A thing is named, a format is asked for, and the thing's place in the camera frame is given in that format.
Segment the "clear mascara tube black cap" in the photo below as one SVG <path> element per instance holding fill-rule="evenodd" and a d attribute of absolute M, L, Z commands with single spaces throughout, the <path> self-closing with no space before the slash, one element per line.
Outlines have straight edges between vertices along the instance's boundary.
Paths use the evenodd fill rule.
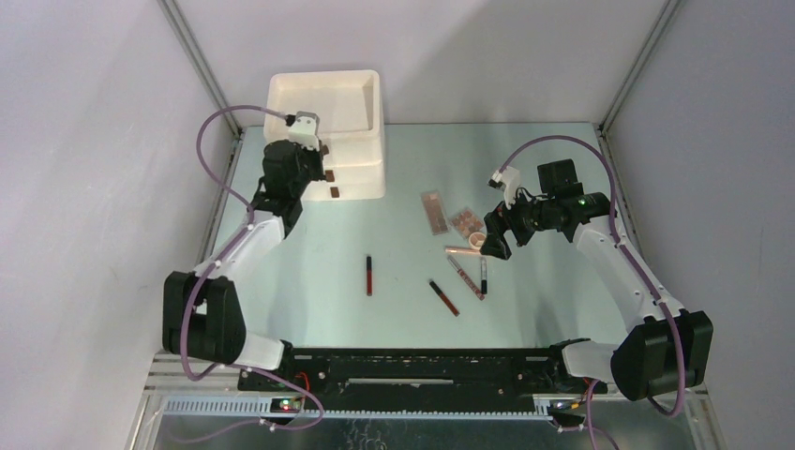
<path fill-rule="evenodd" d="M 488 294 L 488 262 L 485 257 L 479 259 L 480 264 L 480 291 L 483 295 Z"/>

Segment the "pink concealer tube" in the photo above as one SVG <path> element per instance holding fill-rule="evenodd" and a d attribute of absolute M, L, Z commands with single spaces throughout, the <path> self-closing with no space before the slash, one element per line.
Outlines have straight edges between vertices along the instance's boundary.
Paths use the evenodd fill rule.
<path fill-rule="evenodd" d="M 482 255 L 479 249 L 467 248 L 467 247 L 445 247 L 444 251 L 447 254 L 452 254 L 452 255 L 468 255 L 468 256 L 478 256 L 478 257 Z"/>

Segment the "red lettered lip gloss tube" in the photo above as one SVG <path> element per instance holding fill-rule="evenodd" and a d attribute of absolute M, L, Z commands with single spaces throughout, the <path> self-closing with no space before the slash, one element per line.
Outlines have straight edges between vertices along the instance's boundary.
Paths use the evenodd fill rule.
<path fill-rule="evenodd" d="M 478 298 L 479 300 L 483 301 L 485 299 L 485 296 L 480 291 L 480 289 L 474 284 L 474 281 L 465 272 L 465 270 L 459 264 L 459 262 L 452 255 L 448 255 L 447 256 L 447 261 L 449 261 L 449 263 L 453 266 L 453 268 L 456 270 L 458 276 L 464 281 L 464 283 L 467 285 L 467 287 L 473 292 L 475 297 Z"/>

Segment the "dark red lip gloss tube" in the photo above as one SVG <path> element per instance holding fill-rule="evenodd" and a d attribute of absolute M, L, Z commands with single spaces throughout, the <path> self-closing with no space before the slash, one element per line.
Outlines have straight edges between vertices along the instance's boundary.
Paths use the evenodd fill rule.
<path fill-rule="evenodd" d="M 454 305 L 454 303 L 449 299 L 449 297 L 444 293 L 441 287 L 433 280 L 430 279 L 428 281 L 428 285 L 432 291 L 440 298 L 440 300 L 445 304 L 448 310 L 455 316 L 458 317 L 460 312 L 458 308 Z"/>

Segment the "white drawer organizer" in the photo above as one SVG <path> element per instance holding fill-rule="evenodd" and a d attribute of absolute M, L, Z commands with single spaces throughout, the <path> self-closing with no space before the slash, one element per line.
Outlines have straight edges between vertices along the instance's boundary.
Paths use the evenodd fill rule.
<path fill-rule="evenodd" d="M 269 83 L 266 107 L 313 113 L 327 149 L 325 181 L 313 182 L 305 202 L 375 200 L 384 196 L 385 142 L 381 77 L 374 69 L 280 73 Z"/>

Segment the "red lip gloss black cap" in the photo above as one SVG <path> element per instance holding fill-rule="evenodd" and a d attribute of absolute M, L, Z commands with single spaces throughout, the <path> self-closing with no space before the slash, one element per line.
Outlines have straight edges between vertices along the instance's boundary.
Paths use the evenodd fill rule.
<path fill-rule="evenodd" d="M 372 277 L 372 257 L 366 256 L 366 295 L 372 296 L 373 294 L 373 277 Z"/>

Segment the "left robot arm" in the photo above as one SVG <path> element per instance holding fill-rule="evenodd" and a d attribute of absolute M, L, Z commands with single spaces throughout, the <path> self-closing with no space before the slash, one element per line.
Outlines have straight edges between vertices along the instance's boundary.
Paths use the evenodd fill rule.
<path fill-rule="evenodd" d="M 166 351 L 218 365 L 260 368 L 274 390 L 296 378 L 285 344 L 248 330 L 238 288 L 263 257 L 283 242 L 303 212 L 301 198 L 325 180 L 326 146 L 317 138 L 270 142 L 262 171 L 238 230 L 192 271 L 174 271 L 164 283 L 162 344 Z"/>

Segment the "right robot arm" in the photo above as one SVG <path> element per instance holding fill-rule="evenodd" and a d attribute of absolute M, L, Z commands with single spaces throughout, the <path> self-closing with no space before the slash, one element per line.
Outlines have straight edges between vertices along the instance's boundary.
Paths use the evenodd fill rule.
<path fill-rule="evenodd" d="M 713 337 L 707 314 L 687 311 L 668 293 L 618 228 L 610 198 L 584 191 L 573 160 L 543 164 L 537 171 L 539 196 L 522 187 L 513 167 L 491 175 L 488 184 L 503 199 L 485 216 L 481 254 L 509 259 L 507 233 L 520 247 L 536 233 L 562 233 L 602 279 L 627 331 L 618 345 L 588 339 L 559 344 L 561 356 L 545 367 L 548 385 L 568 392 L 582 378 L 596 379 L 615 384 L 629 400 L 641 400 L 702 384 Z"/>

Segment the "round cream compact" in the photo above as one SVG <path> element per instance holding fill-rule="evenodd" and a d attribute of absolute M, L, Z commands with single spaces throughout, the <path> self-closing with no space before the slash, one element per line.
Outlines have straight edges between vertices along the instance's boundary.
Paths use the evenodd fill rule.
<path fill-rule="evenodd" d="M 480 250 L 485 244 L 486 239 L 487 236 L 483 232 L 472 232 L 468 237 L 468 244 L 470 248 Z"/>

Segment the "small square blush palette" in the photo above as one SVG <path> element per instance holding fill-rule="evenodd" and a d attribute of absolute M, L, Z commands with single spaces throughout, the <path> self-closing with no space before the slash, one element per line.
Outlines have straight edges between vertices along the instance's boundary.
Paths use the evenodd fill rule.
<path fill-rule="evenodd" d="M 469 240 L 473 233 L 480 233 L 485 225 L 471 208 L 464 208 L 449 218 L 453 229 L 465 240 Z"/>

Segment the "long eyeshadow palette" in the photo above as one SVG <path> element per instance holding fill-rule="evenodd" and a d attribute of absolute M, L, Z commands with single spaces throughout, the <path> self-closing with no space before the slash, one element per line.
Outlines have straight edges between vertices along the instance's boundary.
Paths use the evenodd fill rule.
<path fill-rule="evenodd" d="M 448 233 L 449 228 L 441 194 L 437 190 L 424 192 L 421 194 L 421 203 L 427 215 L 431 233 L 433 235 Z"/>

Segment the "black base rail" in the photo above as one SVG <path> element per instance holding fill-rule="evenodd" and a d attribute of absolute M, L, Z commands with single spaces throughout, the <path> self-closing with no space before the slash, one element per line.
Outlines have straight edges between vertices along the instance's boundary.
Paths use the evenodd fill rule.
<path fill-rule="evenodd" d="M 307 348 L 288 351 L 278 381 L 240 374 L 243 392 L 296 382 L 339 413 L 539 413 L 543 396 L 581 398 L 559 346 L 518 349 Z"/>

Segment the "aluminium frame rail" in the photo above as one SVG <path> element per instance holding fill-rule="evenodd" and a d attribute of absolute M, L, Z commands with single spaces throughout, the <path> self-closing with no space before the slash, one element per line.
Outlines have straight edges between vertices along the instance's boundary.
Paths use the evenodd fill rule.
<path fill-rule="evenodd" d="M 211 103 L 217 110 L 231 107 L 179 2 L 157 0 L 157 4 Z"/>

